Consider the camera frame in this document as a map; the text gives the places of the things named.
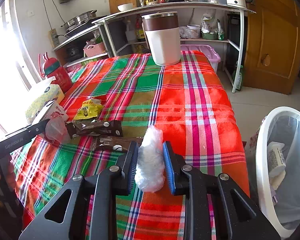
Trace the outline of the clear plastic bag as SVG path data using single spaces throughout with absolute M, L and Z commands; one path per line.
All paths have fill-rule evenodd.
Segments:
M 165 181 L 164 158 L 162 153 L 163 132 L 151 125 L 138 151 L 135 183 L 143 192 L 155 193 L 162 189 Z

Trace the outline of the brown coffee sachet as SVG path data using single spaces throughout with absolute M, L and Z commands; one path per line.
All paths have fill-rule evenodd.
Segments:
M 113 136 L 123 137 L 123 131 L 121 121 L 96 121 L 91 122 L 67 122 L 65 124 L 66 129 L 70 135 L 70 138 L 79 136 Z
M 127 153 L 130 143 L 135 141 L 140 146 L 143 138 L 142 137 L 97 137 L 92 143 L 91 151 L 113 151 Z

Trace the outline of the white yogurt cup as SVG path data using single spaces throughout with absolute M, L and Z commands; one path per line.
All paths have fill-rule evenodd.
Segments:
M 267 146 L 267 164 L 269 178 L 274 178 L 286 169 L 286 162 L 282 149 L 285 145 L 272 141 Z

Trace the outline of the clear plastic cup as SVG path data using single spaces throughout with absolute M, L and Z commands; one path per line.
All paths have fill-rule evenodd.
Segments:
M 65 121 L 59 116 L 50 119 L 45 128 L 45 136 L 51 141 L 67 144 L 71 139 Z

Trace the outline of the yellow snack packet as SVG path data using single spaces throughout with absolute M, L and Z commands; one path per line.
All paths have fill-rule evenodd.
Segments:
M 78 109 L 73 120 L 87 120 L 96 118 L 101 114 L 103 108 L 104 106 L 102 105 L 100 99 L 90 98 L 82 103 L 81 108 Z

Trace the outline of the red white milk carton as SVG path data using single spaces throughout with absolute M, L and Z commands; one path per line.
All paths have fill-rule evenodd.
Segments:
M 42 110 L 38 112 L 32 124 L 35 125 L 40 121 L 47 120 L 47 119 L 54 119 L 57 117 L 61 117 L 64 121 L 67 121 L 69 118 L 69 116 L 66 114 L 63 107 L 61 107 L 56 100 L 49 101 L 42 108 Z

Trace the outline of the white trash bin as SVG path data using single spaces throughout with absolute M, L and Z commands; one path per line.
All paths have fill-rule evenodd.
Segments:
M 260 126 L 255 151 L 259 207 L 281 239 L 300 234 L 300 112 L 272 110 Z

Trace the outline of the white metal kitchen shelf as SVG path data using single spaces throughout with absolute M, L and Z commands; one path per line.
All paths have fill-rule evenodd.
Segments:
M 239 71 L 242 63 L 243 57 L 243 47 L 244 47 L 244 14 L 250 12 L 254 14 L 255 12 L 247 8 L 241 8 L 234 5 L 224 5 L 217 3 L 208 2 L 171 2 L 162 3 L 156 5 L 149 5 L 145 7 L 133 8 L 124 12 L 117 12 L 115 14 L 108 15 L 106 17 L 97 19 L 92 22 L 93 26 L 89 27 L 76 35 L 68 38 L 56 48 L 54 51 L 59 51 L 61 48 L 71 43 L 72 41 L 84 36 L 87 33 L 91 33 L 96 29 L 101 33 L 102 39 L 105 42 L 106 50 L 109 55 L 117 56 L 120 51 L 126 48 L 129 44 L 125 44 L 119 50 L 116 49 L 113 37 L 111 35 L 111 30 L 109 25 L 111 22 L 120 21 L 125 17 L 134 16 L 137 14 L 141 15 L 142 18 L 142 29 L 145 33 L 145 39 L 147 47 L 150 50 L 154 50 L 161 44 L 160 39 L 167 41 L 170 36 L 175 37 L 177 41 L 180 41 L 179 36 L 179 21 L 177 20 L 176 11 L 168 11 L 168 9 L 196 9 L 202 8 L 205 10 L 222 10 L 229 12 L 237 12 L 240 16 L 240 38 L 239 45 L 235 44 L 231 40 L 228 43 L 233 46 L 238 51 L 237 67 L 235 71 L 235 77 L 232 78 L 229 71 L 224 68 L 231 84 L 232 92 L 236 92 L 236 87 L 239 81 Z

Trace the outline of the plaid tablecloth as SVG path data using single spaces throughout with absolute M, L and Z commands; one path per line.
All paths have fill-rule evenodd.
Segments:
M 242 138 L 228 95 L 207 57 L 183 51 L 180 62 L 158 66 L 150 54 L 91 62 L 70 73 L 61 106 L 72 118 L 83 101 L 106 99 L 101 120 L 119 120 L 125 137 L 143 137 L 148 126 L 162 130 L 176 154 L 216 176 L 227 173 L 244 192 L 249 182 Z M 27 226 L 74 175 L 92 176 L 115 164 L 115 152 L 92 150 L 92 137 L 67 145 L 36 137 L 12 154 L 17 194 Z

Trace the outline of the pink lidded storage box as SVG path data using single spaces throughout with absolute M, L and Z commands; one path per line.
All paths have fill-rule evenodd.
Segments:
M 180 46 L 182 51 L 200 51 L 203 53 L 207 59 L 209 60 L 209 63 L 211 64 L 211 67 L 217 72 L 218 64 L 221 62 L 221 58 L 219 54 L 210 46 L 207 44 L 182 44 Z

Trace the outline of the red kids water bottle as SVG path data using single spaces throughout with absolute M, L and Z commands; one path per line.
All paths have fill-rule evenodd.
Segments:
M 69 74 L 56 58 L 45 52 L 42 56 L 38 55 L 38 64 L 41 77 L 55 77 L 53 83 L 59 85 L 63 93 L 72 87 Z

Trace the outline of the wooden door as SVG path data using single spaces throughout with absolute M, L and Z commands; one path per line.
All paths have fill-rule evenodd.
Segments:
M 300 8 L 294 0 L 249 4 L 244 85 L 290 94 L 300 69 Z

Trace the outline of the power strip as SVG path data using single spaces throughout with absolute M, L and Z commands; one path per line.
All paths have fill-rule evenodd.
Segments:
M 60 44 L 56 29 L 51 29 L 48 32 L 48 38 L 52 48 L 56 48 Z

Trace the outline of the white brown lidded mug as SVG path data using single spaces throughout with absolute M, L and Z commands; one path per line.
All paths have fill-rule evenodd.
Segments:
M 155 64 L 169 66 L 181 58 L 178 13 L 159 12 L 142 16 L 149 48 Z

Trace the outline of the stainless steamer pot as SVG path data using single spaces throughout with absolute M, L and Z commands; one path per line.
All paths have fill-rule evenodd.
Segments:
M 66 32 L 69 32 L 76 27 L 87 23 L 90 19 L 94 19 L 97 17 L 97 10 L 89 10 L 84 12 L 68 21 L 66 21 L 61 28 L 63 28 Z

